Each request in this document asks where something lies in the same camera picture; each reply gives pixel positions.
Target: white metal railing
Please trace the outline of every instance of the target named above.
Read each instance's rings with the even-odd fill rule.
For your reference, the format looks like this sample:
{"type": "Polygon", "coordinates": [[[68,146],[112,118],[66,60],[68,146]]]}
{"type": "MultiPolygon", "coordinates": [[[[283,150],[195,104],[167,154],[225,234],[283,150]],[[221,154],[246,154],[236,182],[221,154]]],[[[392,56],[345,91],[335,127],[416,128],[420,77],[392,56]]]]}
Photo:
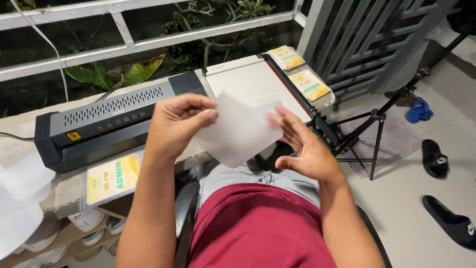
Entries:
{"type": "MultiPolygon", "coordinates": [[[[292,11],[267,15],[245,21],[206,27],[193,31],[186,31],[171,35],[165,35],[146,40],[134,41],[130,35],[121,12],[125,10],[140,9],[158,5],[165,5],[184,0],[99,0],[85,3],[63,5],[46,9],[25,11],[24,14],[35,24],[44,24],[56,21],[66,21],[77,18],[90,17],[110,13],[116,22],[119,32],[124,39],[124,44],[115,45],[95,50],[79,52],[61,56],[61,65],[69,67],[88,62],[100,61],[136,52],[156,49],[183,42],[198,40],[211,36],[241,31],[244,29],[269,25],[278,22],[296,20],[301,26],[305,26],[306,17],[300,12],[304,0],[295,0],[292,11]]],[[[28,22],[17,12],[0,15],[0,31],[29,26],[28,22]]],[[[0,68],[0,81],[24,77],[42,72],[58,69],[58,59],[51,58],[17,64],[0,68]]]]}

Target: gray rug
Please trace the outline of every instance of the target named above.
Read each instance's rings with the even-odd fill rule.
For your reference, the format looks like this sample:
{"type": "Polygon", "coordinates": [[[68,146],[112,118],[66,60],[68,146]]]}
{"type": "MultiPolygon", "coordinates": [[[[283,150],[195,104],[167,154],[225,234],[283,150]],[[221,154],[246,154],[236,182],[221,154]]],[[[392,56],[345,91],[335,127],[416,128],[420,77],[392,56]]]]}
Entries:
{"type": "MultiPolygon", "coordinates": [[[[361,113],[370,112],[370,109],[378,109],[382,107],[385,102],[370,103],[365,107],[359,107],[343,116],[331,118],[331,122],[340,121],[361,113]]],[[[340,130],[343,134],[348,134],[361,125],[368,117],[347,122],[340,125],[340,130]]],[[[387,119],[385,120],[382,139],[380,141],[380,149],[378,151],[377,165],[375,171],[391,165],[395,161],[403,159],[416,150],[421,148],[423,141],[407,124],[396,117],[391,111],[387,112],[387,119]]],[[[359,142],[353,147],[360,158],[372,158],[375,148],[375,140],[377,137],[378,122],[373,123],[364,133],[359,137],[359,142]]],[[[346,152],[344,158],[355,158],[351,151],[346,152]]],[[[364,163],[365,169],[358,162],[349,163],[352,169],[361,178],[370,176],[370,168],[372,163],[364,163]]]]}

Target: black cable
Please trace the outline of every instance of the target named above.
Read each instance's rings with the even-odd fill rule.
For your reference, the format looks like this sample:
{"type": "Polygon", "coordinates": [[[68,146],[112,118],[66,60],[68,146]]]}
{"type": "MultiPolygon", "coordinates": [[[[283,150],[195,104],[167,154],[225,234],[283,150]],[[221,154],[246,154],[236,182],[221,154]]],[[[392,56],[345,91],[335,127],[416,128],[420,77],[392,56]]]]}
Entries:
{"type": "MultiPolygon", "coordinates": [[[[159,76],[153,77],[153,78],[152,78],[152,77],[149,77],[149,78],[147,78],[147,79],[144,80],[144,81],[140,81],[139,83],[149,81],[150,79],[156,79],[156,78],[159,78],[160,76],[169,74],[169,73],[171,73],[171,72],[177,72],[177,71],[183,71],[183,70],[171,70],[171,71],[165,72],[165,73],[163,73],[163,74],[161,74],[161,75],[159,75],[159,76]]],[[[105,98],[107,98],[109,95],[111,95],[111,93],[113,93],[113,92],[116,91],[117,89],[119,89],[119,88],[115,88],[115,89],[109,90],[108,92],[106,92],[105,94],[103,94],[101,97],[99,97],[97,100],[93,101],[93,103],[104,100],[105,98]]]]}
{"type": "Polygon", "coordinates": [[[15,136],[13,134],[5,133],[5,132],[0,132],[0,135],[5,135],[5,136],[7,136],[7,138],[14,138],[14,139],[21,140],[21,141],[24,141],[24,142],[32,142],[35,139],[34,137],[22,138],[22,137],[18,137],[18,136],[15,136]]]}

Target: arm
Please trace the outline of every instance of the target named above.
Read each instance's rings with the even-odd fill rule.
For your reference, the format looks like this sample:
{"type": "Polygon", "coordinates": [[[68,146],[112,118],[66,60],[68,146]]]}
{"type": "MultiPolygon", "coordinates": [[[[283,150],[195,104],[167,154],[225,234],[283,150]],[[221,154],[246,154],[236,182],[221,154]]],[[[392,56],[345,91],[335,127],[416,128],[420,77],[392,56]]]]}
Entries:
{"type": "Polygon", "coordinates": [[[337,266],[385,267],[335,157],[294,114],[281,106],[276,106],[276,111],[281,116],[275,119],[284,132],[281,141],[297,154],[278,158],[276,168],[294,170],[319,181],[324,241],[337,266]]]}
{"type": "Polygon", "coordinates": [[[174,164],[192,136],[218,117],[216,104],[184,94],[157,102],[116,267],[172,268],[175,257],[174,164]]]}

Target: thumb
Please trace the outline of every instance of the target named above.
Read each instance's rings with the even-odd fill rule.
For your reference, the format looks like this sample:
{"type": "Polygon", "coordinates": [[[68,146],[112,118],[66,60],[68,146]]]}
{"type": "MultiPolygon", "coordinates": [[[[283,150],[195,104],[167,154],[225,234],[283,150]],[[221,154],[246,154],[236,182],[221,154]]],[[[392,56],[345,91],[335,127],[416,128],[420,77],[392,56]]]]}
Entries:
{"type": "Polygon", "coordinates": [[[218,112],[213,109],[207,109],[201,111],[195,116],[184,120],[188,125],[188,134],[190,136],[195,135],[203,127],[207,127],[211,124],[214,124],[217,121],[218,112]]]}
{"type": "Polygon", "coordinates": [[[299,162],[300,159],[298,157],[291,157],[291,156],[280,156],[274,166],[277,169],[289,169],[299,173],[299,162]]]}

